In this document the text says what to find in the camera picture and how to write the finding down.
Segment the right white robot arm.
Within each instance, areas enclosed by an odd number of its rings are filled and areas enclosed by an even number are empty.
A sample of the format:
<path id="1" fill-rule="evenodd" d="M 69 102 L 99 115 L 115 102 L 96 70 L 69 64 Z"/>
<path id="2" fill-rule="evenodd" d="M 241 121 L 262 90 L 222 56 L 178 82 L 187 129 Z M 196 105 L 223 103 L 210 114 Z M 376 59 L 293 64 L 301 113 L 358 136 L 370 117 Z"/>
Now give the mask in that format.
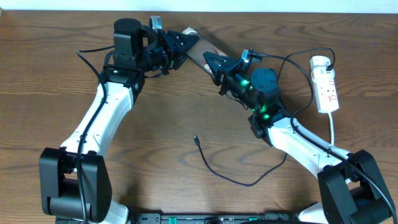
<path id="1" fill-rule="evenodd" d="M 280 100 L 279 74 L 271 68 L 250 71 L 263 54 L 245 50 L 239 59 L 203 55 L 220 94 L 252 111 L 254 135 L 309 170 L 318 180 L 321 200 L 298 212 L 299 223 L 381 223 L 397 219 L 396 207 L 373 156 L 349 152 L 303 127 Z"/>

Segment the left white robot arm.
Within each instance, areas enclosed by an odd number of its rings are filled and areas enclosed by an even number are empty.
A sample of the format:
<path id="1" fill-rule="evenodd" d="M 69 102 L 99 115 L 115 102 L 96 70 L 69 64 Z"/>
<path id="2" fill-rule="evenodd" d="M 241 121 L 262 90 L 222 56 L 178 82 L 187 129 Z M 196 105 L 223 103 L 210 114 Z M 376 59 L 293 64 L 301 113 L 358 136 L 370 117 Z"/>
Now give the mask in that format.
<path id="1" fill-rule="evenodd" d="M 105 164 L 121 121 L 133 108 L 145 81 L 178 69 L 198 37 L 164 31 L 158 16 L 148 25 L 124 18 L 114 23 L 96 96 L 72 135 L 39 158 L 42 210 L 72 223 L 127 223 L 129 210 L 115 202 Z"/>

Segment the bronze Galaxy smartphone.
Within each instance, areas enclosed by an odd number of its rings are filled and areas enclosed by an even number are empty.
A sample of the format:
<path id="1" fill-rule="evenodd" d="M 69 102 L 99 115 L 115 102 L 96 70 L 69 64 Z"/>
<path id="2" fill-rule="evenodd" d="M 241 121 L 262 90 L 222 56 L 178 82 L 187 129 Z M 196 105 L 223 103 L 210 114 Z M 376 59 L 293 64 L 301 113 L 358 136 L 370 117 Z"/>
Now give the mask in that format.
<path id="1" fill-rule="evenodd" d="M 186 28 L 182 33 L 198 37 L 198 41 L 195 43 L 193 47 L 190 48 L 190 50 L 187 52 L 187 55 L 189 59 L 195 62 L 200 68 L 202 68 L 207 74 L 209 74 L 212 77 L 213 74 L 203 54 L 205 52 L 211 52 L 221 56 L 226 56 L 226 54 L 222 52 L 219 48 L 217 48 L 215 45 L 213 45 L 211 42 L 209 42 L 206 38 L 204 38 L 204 36 L 199 34 L 195 29 L 192 29 L 191 27 Z"/>

